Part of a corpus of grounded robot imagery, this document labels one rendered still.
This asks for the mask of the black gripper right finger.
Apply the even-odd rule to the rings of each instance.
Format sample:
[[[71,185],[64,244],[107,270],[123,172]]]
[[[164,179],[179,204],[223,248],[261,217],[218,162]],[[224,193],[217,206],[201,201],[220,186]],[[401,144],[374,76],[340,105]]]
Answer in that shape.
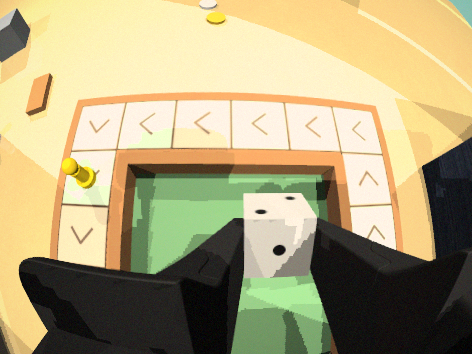
[[[472,246],[421,260],[317,217],[309,269],[337,353],[424,354],[472,290]]]

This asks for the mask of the grey die with black pips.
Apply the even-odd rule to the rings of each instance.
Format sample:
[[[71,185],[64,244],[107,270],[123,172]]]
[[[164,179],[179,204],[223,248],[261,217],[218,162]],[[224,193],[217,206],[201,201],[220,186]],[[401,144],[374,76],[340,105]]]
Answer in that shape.
[[[243,194],[244,278],[309,276],[317,217],[301,193]]]

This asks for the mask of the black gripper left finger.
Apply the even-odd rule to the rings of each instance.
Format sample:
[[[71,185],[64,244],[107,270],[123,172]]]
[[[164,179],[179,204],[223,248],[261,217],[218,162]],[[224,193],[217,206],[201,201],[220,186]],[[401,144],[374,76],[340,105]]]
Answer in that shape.
[[[19,276],[47,330],[156,354],[231,354],[244,220],[233,218],[156,274],[29,257]]]

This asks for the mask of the yellow flat disc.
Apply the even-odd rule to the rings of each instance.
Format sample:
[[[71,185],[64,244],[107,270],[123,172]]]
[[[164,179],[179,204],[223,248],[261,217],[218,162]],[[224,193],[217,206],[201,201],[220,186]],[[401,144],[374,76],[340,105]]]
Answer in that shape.
[[[211,14],[208,14],[207,21],[209,22],[209,24],[212,24],[212,25],[224,24],[225,22],[224,13],[212,12]]]

